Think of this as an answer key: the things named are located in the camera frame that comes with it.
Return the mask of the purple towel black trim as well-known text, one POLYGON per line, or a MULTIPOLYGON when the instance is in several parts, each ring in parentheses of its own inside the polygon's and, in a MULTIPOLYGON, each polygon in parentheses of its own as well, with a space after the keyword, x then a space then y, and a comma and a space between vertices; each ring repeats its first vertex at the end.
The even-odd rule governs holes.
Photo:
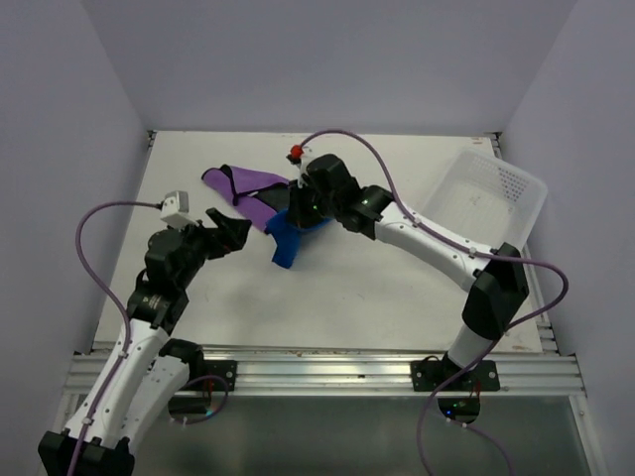
POLYGON ((261 232, 289 205, 289 180, 279 175, 222 165, 205 171, 201 180, 261 232))

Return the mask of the blue towel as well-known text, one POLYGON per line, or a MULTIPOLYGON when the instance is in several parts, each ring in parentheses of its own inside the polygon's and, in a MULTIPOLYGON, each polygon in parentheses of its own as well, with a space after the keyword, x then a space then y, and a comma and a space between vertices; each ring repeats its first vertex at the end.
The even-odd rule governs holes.
POLYGON ((266 222, 265 233, 273 237, 276 249, 272 256, 272 262, 284 269, 290 269, 301 247, 302 238, 324 228, 329 223, 325 219, 320 223, 302 228, 288 221, 288 209, 283 209, 266 222))

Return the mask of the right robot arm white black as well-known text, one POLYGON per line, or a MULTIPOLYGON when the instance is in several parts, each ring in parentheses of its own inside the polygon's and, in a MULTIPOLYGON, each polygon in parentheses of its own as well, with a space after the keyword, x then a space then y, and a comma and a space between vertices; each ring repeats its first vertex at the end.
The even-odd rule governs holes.
POLYGON ((507 330, 529 289, 520 252, 504 243, 489 249, 448 233, 379 185, 362 186, 342 159, 314 157, 295 147, 287 160, 298 170, 290 191, 289 220, 299 227, 333 219, 345 230, 392 245, 443 273, 467 293, 457 337, 438 366, 454 389, 477 377, 475 359, 507 330))

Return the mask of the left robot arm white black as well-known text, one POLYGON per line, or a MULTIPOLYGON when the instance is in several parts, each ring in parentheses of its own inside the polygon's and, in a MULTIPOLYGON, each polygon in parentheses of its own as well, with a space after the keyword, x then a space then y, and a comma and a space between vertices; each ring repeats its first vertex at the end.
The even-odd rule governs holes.
POLYGON ((63 430, 46 432, 39 443, 49 475, 131 474, 142 439, 173 395, 209 378, 201 347, 172 333, 197 272, 241 250, 251 223, 210 208, 208 228, 160 208, 167 227, 149 238, 135 289, 118 306, 123 323, 106 363, 63 430))

